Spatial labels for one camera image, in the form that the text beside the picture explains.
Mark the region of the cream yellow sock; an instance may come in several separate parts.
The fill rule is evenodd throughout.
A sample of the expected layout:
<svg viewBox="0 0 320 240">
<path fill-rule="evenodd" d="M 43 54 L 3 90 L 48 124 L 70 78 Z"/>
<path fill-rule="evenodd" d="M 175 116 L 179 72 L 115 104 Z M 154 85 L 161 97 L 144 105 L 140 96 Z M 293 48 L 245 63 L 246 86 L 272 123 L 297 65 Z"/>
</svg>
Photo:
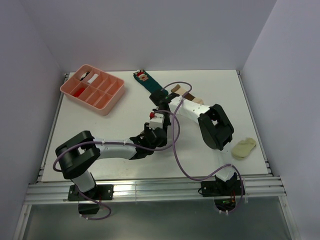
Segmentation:
<svg viewBox="0 0 320 240">
<path fill-rule="evenodd" d="M 239 141 L 232 149 L 231 155 L 238 160 L 243 160 L 247 158 L 252 150 L 256 147 L 257 142 L 251 138 L 246 137 L 245 139 Z"/>
</svg>

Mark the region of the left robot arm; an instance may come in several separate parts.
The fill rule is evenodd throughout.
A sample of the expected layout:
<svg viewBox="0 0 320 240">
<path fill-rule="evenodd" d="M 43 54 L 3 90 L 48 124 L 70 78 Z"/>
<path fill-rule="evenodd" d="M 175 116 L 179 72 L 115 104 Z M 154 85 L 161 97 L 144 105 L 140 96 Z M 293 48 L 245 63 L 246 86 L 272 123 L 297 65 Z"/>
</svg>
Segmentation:
<svg viewBox="0 0 320 240">
<path fill-rule="evenodd" d="M 55 150 L 60 171 L 66 180 L 71 180 L 79 194 L 86 200 L 96 197 L 98 188 L 89 172 L 89 167 L 100 159 L 137 160 L 152 155 L 156 148 L 168 143 L 167 127 L 149 128 L 143 133 L 123 141 L 104 141 L 84 130 L 70 138 Z"/>
</svg>

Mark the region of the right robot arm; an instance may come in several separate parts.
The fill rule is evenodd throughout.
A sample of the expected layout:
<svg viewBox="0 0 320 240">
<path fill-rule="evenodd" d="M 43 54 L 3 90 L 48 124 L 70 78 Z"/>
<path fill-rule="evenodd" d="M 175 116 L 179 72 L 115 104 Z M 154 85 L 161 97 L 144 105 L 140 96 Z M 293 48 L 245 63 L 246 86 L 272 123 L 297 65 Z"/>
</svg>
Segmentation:
<svg viewBox="0 0 320 240">
<path fill-rule="evenodd" d="M 220 170 L 215 178 L 217 191 L 229 194 L 234 188 L 237 173 L 231 167 L 230 143 L 233 140 L 234 127 L 221 105 L 208 106 L 190 101 L 172 92 L 165 94 L 157 90 L 149 96 L 158 109 L 168 107 L 174 114 L 183 116 L 198 124 L 204 143 L 217 154 Z"/>
</svg>

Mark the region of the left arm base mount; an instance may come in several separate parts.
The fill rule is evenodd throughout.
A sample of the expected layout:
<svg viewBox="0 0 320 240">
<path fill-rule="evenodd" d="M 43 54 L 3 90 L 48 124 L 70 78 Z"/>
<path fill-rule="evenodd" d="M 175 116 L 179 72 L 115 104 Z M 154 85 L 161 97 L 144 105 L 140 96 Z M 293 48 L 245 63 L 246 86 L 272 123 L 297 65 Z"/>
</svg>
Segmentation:
<svg viewBox="0 0 320 240">
<path fill-rule="evenodd" d="M 95 215 L 100 206 L 97 202 L 111 201 L 113 199 L 114 186 L 112 184 L 98 184 L 87 192 L 80 192 L 78 187 L 73 184 L 69 188 L 67 200 L 78 202 L 78 212 L 81 215 Z"/>
</svg>

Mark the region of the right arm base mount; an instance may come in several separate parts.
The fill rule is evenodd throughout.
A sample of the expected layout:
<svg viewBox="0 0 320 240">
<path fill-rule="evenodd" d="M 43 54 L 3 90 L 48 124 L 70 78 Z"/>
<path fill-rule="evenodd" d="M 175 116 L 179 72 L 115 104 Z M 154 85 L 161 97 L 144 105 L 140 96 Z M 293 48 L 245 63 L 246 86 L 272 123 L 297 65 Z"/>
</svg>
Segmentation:
<svg viewBox="0 0 320 240">
<path fill-rule="evenodd" d="M 215 207 L 219 212 L 229 213 L 237 206 L 236 197 L 244 197 L 246 192 L 242 181 L 237 177 L 227 181 L 215 177 L 215 180 L 202 181 L 198 193 L 204 198 L 222 197 L 214 200 Z"/>
</svg>

